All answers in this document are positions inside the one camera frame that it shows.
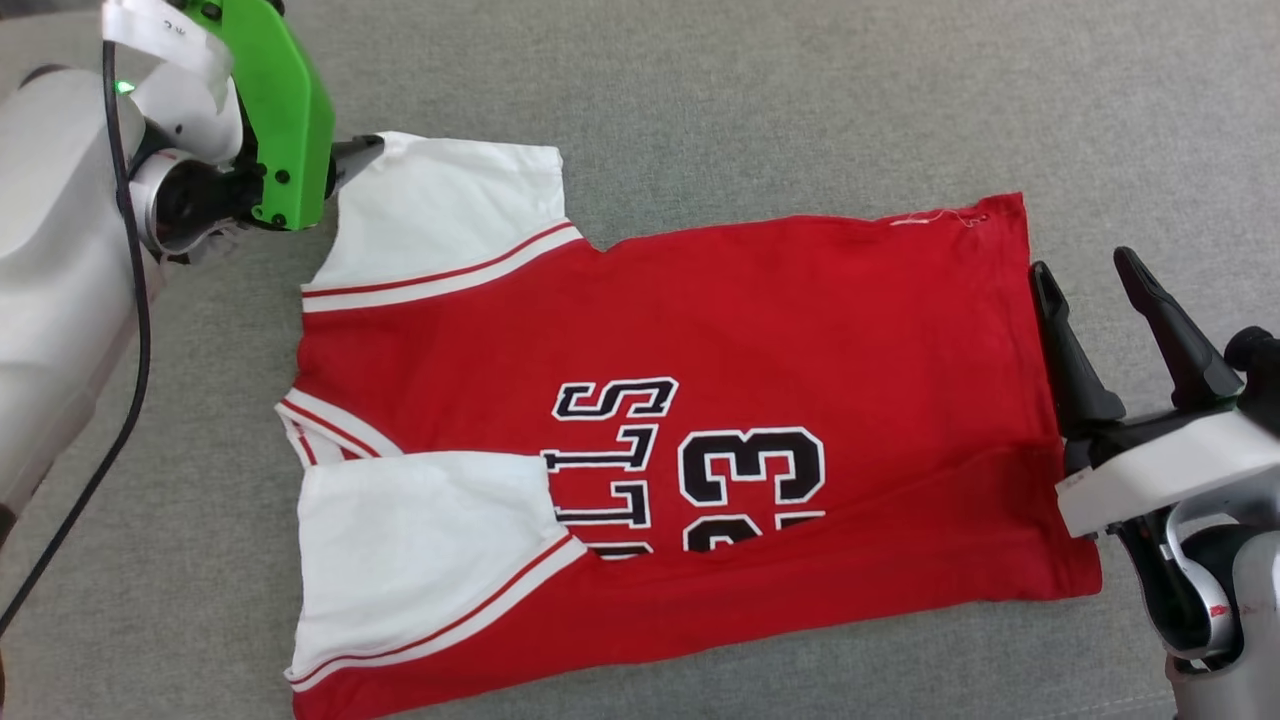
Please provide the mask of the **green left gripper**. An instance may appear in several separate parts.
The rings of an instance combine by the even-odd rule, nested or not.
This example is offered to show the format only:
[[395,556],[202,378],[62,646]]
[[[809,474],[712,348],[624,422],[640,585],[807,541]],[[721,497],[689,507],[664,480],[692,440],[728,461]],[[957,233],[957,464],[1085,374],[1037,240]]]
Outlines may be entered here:
[[332,145],[332,100],[285,19],[285,0],[166,3],[227,46],[237,97],[225,106],[241,132],[227,160],[186,149],[192,159],[165,179],[166,231],[317,224],[325,200],[379,159],[385,140],[358,135]]

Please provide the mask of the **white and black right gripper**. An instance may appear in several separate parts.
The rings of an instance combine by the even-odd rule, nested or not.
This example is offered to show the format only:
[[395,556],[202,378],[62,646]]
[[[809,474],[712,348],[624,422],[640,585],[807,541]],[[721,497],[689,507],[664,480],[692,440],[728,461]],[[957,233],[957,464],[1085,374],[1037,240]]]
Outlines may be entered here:
[[[1244,382],[1137,251],[1115,249],[1114,265],[1158,346],[1172,380],[1172,406],[1196,413],[1235,401]],[[1106,388],[1074,333],[1070,305],[1048,264],[1032,263],[1029,282],[1061,437],[1084,438],[1124,419],[1123,401]],[[1275,468],[1280,468],[1280,437],[1231,410],[1061,480],[1059,511],[1070,537],[1079,538]]]

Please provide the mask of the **red and white basketball jersey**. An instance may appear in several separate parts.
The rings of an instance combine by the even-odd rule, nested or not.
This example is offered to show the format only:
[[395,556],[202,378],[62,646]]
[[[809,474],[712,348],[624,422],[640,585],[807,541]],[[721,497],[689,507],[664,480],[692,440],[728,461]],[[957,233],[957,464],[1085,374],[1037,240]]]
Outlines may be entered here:
[[294,720],[1096,594],[1021,196],[599,250],[557,149],[388,132],[278,404]]

